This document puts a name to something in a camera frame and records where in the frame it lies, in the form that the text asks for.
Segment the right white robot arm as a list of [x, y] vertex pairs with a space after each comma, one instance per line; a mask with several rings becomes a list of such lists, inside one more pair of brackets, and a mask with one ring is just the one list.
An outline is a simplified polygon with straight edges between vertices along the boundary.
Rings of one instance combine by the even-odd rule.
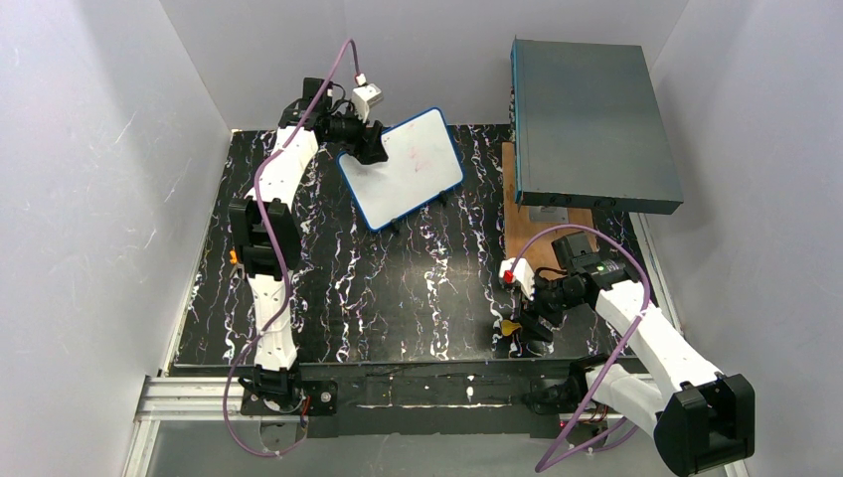
[[518, 287], [521, 300], [505, 335], [551, 342], [568, 310], [589, 307], [620, 336], [650, 378], [628, 372], [617, 352], [573, 361], [565, 380], [533, 388], [524, 404], [538, 414], [563, 413], [560, 443], [584, 420], [590, 404], [617, 411], [650, 435], [667, 468], [696, 475], [747, 459], [756, 450], [756, 393], [742, 375], [728, 376], [700, 355], [651, 301], [643, 268], [619, 244], [610, 252], [590, 245], [593, 229], [550, 228], [560, 267], [545, 278], [523, 253], [504, 260], [501, 280]]

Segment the blue framed whiteboard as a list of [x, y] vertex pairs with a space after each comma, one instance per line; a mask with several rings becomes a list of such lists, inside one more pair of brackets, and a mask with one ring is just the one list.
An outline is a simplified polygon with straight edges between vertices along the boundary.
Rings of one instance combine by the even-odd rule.
[[388, 160], [364, 165], [337, 158], [342, 177], [367, 228], [377, 232], [436, 200], [464, 180], [460, 154], [445, 116], [431, 107], [382, 135]]

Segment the yellow bone shaped eraser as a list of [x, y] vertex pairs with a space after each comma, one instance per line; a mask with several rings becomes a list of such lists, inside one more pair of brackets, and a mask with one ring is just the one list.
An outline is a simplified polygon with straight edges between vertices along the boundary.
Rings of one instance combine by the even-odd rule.
[[511, 337], [523, 329], [521, 323], [509, 319], [503, 319], [499, 325], [500, 333], [504, 337]]

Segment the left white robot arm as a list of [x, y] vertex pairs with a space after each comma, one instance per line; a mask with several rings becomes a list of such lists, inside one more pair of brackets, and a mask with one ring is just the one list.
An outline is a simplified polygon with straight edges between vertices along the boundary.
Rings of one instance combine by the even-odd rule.
[[295, 369], [292, 337], [291, 272], [302, 256], [301, 233], [292, 203], [304, 173], [319, 148], [333, 144], [365, 163], [385, 162], [384, 125], [369, 119], [383, 93], [362, 74], [345, 90], [334, 81], [306, 78], [302, 95], [283, 111], [275, 146], [241, 198], [231, 200], [232, 260], [253, 296], [256, 336], [243, 356], [253, 369], [238, 379], [246, 394], [283, 413], [307, 406]]

